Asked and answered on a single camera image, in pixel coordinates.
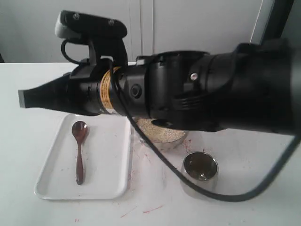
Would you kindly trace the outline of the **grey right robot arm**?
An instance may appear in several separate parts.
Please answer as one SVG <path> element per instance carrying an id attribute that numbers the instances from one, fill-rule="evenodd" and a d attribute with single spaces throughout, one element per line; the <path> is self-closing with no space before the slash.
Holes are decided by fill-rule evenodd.
<path id="1" fill-rule="evenodd" d="M 18 97 L 22 108 L 130 115 L 169 129 L 298 135 L 301 51 L 286 39 L 275 39 L 241 43 L 216 55 L 173 51 L 142 56 L 134 65 L 103 58 L 19 90 Z"/>

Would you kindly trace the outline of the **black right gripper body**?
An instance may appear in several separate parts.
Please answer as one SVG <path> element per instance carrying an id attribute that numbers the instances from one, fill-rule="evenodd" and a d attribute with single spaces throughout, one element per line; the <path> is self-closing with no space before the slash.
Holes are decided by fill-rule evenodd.
<path id="1" fill-rule="evenodd" d="M 111 60 L 79 65 L 63 75 L 63 111 L 85 116 L 120 114 L 115 85 L 120 66 Z"/>

